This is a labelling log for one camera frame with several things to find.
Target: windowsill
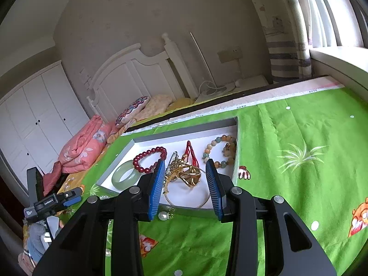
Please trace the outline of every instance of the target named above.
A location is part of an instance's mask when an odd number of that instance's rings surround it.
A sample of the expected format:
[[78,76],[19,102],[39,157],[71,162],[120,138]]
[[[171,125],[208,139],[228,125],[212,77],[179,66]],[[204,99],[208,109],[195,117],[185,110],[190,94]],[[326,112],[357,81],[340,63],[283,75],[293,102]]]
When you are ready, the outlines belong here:
[[347,75],[368,90],[368,49],[324,47],[310,49],[310,57]]

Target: metal pivot bolt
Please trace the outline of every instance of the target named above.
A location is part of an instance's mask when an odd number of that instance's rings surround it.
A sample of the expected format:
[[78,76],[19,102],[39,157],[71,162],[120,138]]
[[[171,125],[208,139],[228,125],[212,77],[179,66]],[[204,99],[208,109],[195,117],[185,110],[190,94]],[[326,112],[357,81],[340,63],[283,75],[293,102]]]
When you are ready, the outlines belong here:
[[92,195],[92,196],[87,198],[87,202],[89,204],[94,204],[97,200],[98,200],[98,197],[96,195]]
[[242,188],[239,188],[239,187],[232,187],[231,188],[231,192],[233,194],[239,195],[239,194],[241,194],[243,192],[243,190],[242,190]]
[[273,200],[274,200],[275,202],[277,202],[278,204],[282,204],[282,203],[285,201],[284,197],[282,197],[282,196],[280,196],[280,195],[276,195],[276,196],[273,198]]
[[139,189],[139,187],[133,186],[133,187],[130,187],[129,192],[132,193],[132,194],[137,194],[137,193],[139,193],[140,190],[141,189]]

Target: jade bangle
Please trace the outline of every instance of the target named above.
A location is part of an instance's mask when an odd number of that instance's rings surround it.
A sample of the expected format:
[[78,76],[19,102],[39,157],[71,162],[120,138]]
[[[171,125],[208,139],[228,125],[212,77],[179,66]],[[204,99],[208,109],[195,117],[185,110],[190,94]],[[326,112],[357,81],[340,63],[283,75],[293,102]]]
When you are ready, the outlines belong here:
[[[120,181],[121,177],[130,169],[133,169],[132,173],[126,179]],[[125,189],[133,186],[140,177],[141,173],[134,169],[133,161],[127,161],[115,170],[113,177],[111,178],[111,183],[116,189],[124,191]]]

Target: white headboard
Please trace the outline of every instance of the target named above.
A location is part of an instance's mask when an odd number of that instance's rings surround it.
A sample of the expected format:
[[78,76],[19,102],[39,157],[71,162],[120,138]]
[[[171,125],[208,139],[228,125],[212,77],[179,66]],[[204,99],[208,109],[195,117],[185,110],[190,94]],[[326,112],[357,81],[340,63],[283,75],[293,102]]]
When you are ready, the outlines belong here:
[[189,74],[181,53],[168,37],[162,35],[165,51],[147,57],[136,43],[111,56],[97,70],[89,89],[95,92],[95,99],[87,97],[92,110],[106,121],[112,121],[133,101],[141,96],[166,94],[174,100],[184,93],[168,62],[176,71],[191,98],[198,97],[198,90]]

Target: closet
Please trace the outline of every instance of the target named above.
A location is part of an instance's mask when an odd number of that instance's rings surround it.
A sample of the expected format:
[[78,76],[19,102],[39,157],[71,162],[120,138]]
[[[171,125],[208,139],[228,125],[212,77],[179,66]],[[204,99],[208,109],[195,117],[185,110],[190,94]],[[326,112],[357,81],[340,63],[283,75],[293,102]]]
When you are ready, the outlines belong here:
[[65,143],[88,120],[60,61],[0,100],[0,149],[25,188],[27,169],[49,173]]

